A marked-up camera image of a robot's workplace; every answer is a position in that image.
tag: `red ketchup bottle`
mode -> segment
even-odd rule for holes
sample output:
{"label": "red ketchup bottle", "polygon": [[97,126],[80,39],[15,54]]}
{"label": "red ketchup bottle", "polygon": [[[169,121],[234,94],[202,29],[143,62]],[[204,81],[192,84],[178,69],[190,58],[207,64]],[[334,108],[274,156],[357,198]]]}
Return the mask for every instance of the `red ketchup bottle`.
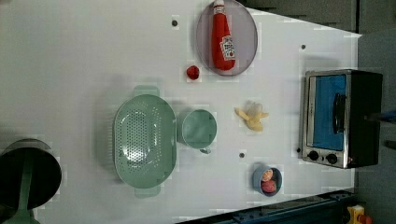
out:
{"label": "red ketchup bottle", "polygon": [[212,59],[219,70],[227,71],[235,65],[235,50],[225,15],[224,1],[216,0],[213,9]]}

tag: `white table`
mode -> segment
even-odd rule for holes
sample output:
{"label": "white table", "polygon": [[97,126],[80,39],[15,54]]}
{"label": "white table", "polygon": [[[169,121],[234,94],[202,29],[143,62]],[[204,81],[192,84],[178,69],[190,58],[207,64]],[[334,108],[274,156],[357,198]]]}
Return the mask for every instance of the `white table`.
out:
{"label": "white table", "polygon": [[[296,148],[304,72],[356,68],[359,36],[250,10],[259,31],[256,59],[241,76],[219,77],[193,44],[209,2],[0,5],[0,147],[23,137],[43,140],[64,173],[56,196],[35,210],[41,224],[172,223],[354,186],[354,170],[302,161]],[[192,64],[201,67],[199,82],[185,77]],[[138,84],[158,86],[176,113],[187,105],[208,109],[219,125],[210,155],[177,145],[174,172],[160,195],[147,199],[120,182],[111,160],[112,121]],[[248,100],[270,113],[262,133],[233,112]],[[260,163],[284,176],[275,197],[251,188]]]}

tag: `toaster oven window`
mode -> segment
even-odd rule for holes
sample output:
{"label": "toaster oven window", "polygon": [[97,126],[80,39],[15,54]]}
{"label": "toaster oven window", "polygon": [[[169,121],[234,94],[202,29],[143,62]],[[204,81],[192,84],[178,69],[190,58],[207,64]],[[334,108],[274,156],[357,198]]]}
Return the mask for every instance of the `toaster oven window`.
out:
{"label": "toaster oven window", "polygon": [[313,147],[342,151],[347,76],[316,77]]}

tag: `green colander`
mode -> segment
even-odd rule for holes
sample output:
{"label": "green colander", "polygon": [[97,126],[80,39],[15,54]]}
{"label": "green colander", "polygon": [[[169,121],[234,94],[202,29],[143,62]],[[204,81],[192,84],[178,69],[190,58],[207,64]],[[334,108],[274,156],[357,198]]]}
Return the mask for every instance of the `green colander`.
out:
{"label": "green colander", "polygon": [[152,86],[137,86],[114,121],[117,173],[139,198],[157,195],[177,159],[176,116]]}

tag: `toaster oven knob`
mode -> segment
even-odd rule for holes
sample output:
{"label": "toaster oven knob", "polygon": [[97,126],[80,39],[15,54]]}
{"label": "toaster oven knob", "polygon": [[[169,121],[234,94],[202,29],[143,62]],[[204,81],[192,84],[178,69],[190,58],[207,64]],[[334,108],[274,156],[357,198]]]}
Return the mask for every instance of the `toaster oven knob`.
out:
{"label": "toaster oven knob", "polygon": [[319,158],[319,154],[316,151],[310,151],[308,157],[312,161],[316,161]]}
{"label": "toaster oven knob", "polygon": [[329,164],[336,164],[337,163],[337,156],[334,154],[330,154],[326,157],[326,160],[329,162]]}

